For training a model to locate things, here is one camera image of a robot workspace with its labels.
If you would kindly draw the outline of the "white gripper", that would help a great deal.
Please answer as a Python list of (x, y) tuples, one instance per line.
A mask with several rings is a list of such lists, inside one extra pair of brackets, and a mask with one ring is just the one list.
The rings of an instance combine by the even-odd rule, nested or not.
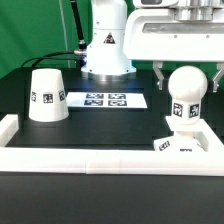
[(129, 59), (153, 62), (163, 89), (161, 61), (219, 62), (216, 92), (224, 76), (224, 0), (133, 0), (124, 37)]

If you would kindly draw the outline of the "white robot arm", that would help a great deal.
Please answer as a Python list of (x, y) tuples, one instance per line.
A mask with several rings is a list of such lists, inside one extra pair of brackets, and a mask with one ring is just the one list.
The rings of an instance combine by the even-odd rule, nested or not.
[(83, 75), (117, 80), (150, 61), (159, 85), (165, 62), (215, 62), (212, 90), (224, 77), (224, 0), (91, 0), (93, 36)]

